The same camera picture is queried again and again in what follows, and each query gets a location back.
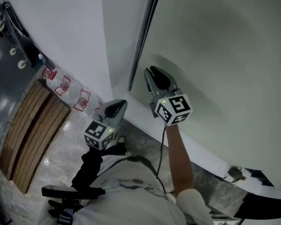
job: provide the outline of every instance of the white t-shirt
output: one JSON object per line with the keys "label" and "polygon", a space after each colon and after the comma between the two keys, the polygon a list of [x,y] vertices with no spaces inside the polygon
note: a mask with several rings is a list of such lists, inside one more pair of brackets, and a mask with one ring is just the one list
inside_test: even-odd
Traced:
{"label": "white t-shirt", "polygon": [[105,156],[91,187],[106,191],[73,215],[73,225],[213,225],[201,194],[181,192],[174,203],[163,192],[152,171],[141,162]]}

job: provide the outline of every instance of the bare forearm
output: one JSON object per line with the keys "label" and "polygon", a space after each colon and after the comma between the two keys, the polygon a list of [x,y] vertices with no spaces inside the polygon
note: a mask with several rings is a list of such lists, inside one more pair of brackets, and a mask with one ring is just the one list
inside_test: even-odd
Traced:
{"label": "bare forearm", "polygon": [[178,126],[167,127],[166,132],[169,143],[170,172],[175,195],[177,196],[183,190],[193,188],[192,164],[183,144]]}

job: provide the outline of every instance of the shirt sleeve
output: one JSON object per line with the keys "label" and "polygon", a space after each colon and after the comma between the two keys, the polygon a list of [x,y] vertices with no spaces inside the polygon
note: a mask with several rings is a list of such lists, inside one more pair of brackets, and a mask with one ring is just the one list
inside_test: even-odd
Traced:
{"label": "shirt sleeve", "polygon": [[201,194],[196,189],[187,189],[179,193],[176,205],[184,213],[187,224],[214,224]]}

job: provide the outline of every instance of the dark blue floor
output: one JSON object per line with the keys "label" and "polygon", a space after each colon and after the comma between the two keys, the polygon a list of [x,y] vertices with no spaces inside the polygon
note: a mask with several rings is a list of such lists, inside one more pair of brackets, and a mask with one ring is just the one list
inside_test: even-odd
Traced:
{"label": "dark blue floor", "polygon": [[11,48],[12,45],[8,40],[0,37],[0,141],[13,108],[40,68],[39,64],[35,68],[27,66],[20,70],[18,61],[22,57],[19,53],[10,56]]}

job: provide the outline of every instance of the wooden slat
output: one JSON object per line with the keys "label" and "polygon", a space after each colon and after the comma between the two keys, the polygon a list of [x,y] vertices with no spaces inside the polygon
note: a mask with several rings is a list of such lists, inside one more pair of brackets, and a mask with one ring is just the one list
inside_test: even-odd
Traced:
{"label": "wooden slat", "polygon": [[23,182],[21,191],[25,194],[27,193],[30,183],[32,181],[33,175],[41,162],[44,153],[46,152],[48,145],[50,144],[50,141],[52,140],[52,137],[57,132],[58,128],[62,125],[62,122],[64,121],[65,117],[69,113],[69,109],[66,106],[63,106],[61,112],[58,114],[54,122],[48,126],[48,132],[46,133],[45,137],[43,137],[43,140],[41,144],[39,145],[37,152],[35,153],[35,156],[33,157],[32,163],[29,165],[28,172],[26,174],[25,180]]}
{"label": "wooden slat", "polygon": [[31,154],[34,145],[36,144],[39,138],[39,135],[41,134],[41,131],[44,129],[44,126],[46,125],[49,118],[52,116],[52,114],[54,113],[55,109],[59,104],[60,104],[59,99],[53,96],[48,102],[48,104],[46,105],[46,107],[44,108],[44,110],[42,111],[41,115],[36,121],[35,126],[33,127],[31,133],[29,134],[29,137],[26,143],[24,144],[22,153],[20,154],[18,163],[15,168],[13,181],[17,187],[19,186],[22,172],[24,171],[27,160]]}
{"label": "wooden slat", "polygon": [[12,179],[12,171],[14,168],[14,163],[16,156],[19,152],[20,145],[22,144],[22,140],[27,132],[27,129],[29,128],[32,120],[34,119],[36,113],[38,112],[40,106],[43,104],[45,99],[49,96],[49,91],[45,87],[41,87],[37,95],[32,100],[31,104],[29,105],[28,109],[25,113],[23,113],[22,120],[20,122],[20,125],[18,127],[18,130],[15,134],[15,137],[11,143],[10,148],[8,149],[9,153],[9,165],[7,168],[7,174],[6,178],[8,180]]}
{"label": "wooden slat", "polygon": [[42,129],[39,128],[38,131],[36,132],[36,134],[34,135],[36,137],[36,140],[33,138],[34,143],[33,143],[33,148],[31,150],[31,153],[28,154],[28,156],[25,156],[25,158],[23,160],[25,167],[22,171],[19,183],[17,184],[17,187],[19,188],[20,191],[22,190],[22,186],[23,186],[24,180],[26,178],[26,175],[28,173],[29,166],[32,163],[32,160],[34,159],[34,156],[37,153],[37,150],[38,150],[40,144],[42,143],[42,141],[43,141],[44,137],[46,136],[47,132],[49,131],[51,125],[53,124],[53,122],[55,121],[58,114],[61,112],[61,110],[63,108],[64,108],[64,105],[62,103],[59,103],[59,105],[55,109],[55,111],[51,115],[48,116],[49,119],[47,121],[44,121],[41,123],[40,127],[42,127]]}
{"label": "wooden slat", "polygon": [[0,169],[2,170],[3,174],[7,174],[7,169],[9,165],[9,158],[10,158],[10,148],[12,146],[12,142],[15,138],[15,134],[17,133],[17,130],[19,128],[19,125],[22,121],[21,117],[26,113],[29,105],[35,98],[35,96],[38,94],[39,90],[42,88],[42,85],[40,82],[36,82],[32,89],[29,91],[29,93],[26,95],[26,98],[24,99],[24,102],[19,108],[19,111],[17,112],[17,115],[14,119],[14,123],[11,126],[11,129],[9,131],[9,134],[7,136],[7,139],[5,141],[4,147],[3,147],[3,154],[0,158]]}

